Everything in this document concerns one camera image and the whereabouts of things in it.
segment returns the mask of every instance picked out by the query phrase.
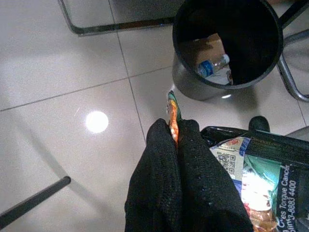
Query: white tile floor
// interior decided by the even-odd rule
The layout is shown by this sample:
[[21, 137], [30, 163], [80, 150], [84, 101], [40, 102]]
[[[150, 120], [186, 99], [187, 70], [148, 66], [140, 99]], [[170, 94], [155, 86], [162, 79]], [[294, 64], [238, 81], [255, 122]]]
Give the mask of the white tile floor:
[[[86, 9], [104, 10], [107, 2]], [[82, 15], [79, 22], [111, 22], [106, 11], [104, 17]], [[71, 12], [76, 23], [79, 12]], [[307, 11], [298, 19], [301, 26], [295, 22], [285, 33], [308, 20]], [[0, 212], [65, 175], [73, 179], [3, 231], [123, 231], [128, 181], [144, 136], [156, 119], [166, 118], [171, 27], [79, 38], [56, 1], [11, 0], [0, 2], [0, 30]], [[307, 44], [285, 52], [302, 91], [309, 89]], [[266, 116], [279, 134], [309, 123], [309, 104], [286, 92], [276, 68], [229, 99], [199, 102], [177, 90], [176, 96], [183, 117], [201, 128], [247, 128], [256, 115]], [[108, 117], [102, 133], [85, 126], [93, 111]]]

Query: glove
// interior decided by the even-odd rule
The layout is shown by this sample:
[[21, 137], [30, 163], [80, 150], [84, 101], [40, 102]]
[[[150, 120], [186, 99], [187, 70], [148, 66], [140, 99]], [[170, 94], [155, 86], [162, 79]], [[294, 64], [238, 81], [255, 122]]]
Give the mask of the glove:
[[176, 150], [157, 120], [130, 180], [126, 232], [251, 232], [251, 222], [228, 173], [209, 151], [196, 121], [182, 120]]

